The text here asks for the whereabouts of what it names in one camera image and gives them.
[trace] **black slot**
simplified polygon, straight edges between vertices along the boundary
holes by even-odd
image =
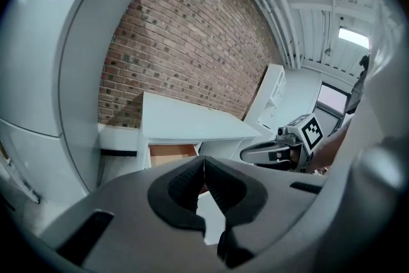
[[[322,187],[302,182],[294,182],[290,185],[291,188],[311,192],[312,194],[319,194]]]
[[[110,213],[95,212],[57,250],[57,253],[70,262],[81,266],[113,218],[114,216]]]

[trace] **window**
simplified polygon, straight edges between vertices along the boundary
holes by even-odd
[[[339,29],[339,38],[356,43],[357,45],[361,45],[366,49],[369,49],[369,39],[364,36],[360,35],[356,32],[344,29],[343,27]]]
[[[323,83],[315,105],[314,114],[327,137],[342,126],[345,105],[350,95]]]

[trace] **white ceiling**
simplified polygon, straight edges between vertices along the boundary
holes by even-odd
[[[340,27],[370,36],[378,0],[256,0],[290,68],[307,67],[353,85],[368,50],[339,39]]]

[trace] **brick wall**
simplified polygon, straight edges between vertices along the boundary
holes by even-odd
[[[107,53],[98,118],[139,127],[149,91],[242,119],[269,63],[277,51],[253,0],[133,0]]]

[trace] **white tabletop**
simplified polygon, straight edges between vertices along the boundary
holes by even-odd
[[[147,138],[232,140],[261,134],[229,113],[144,92],[142,132]]]

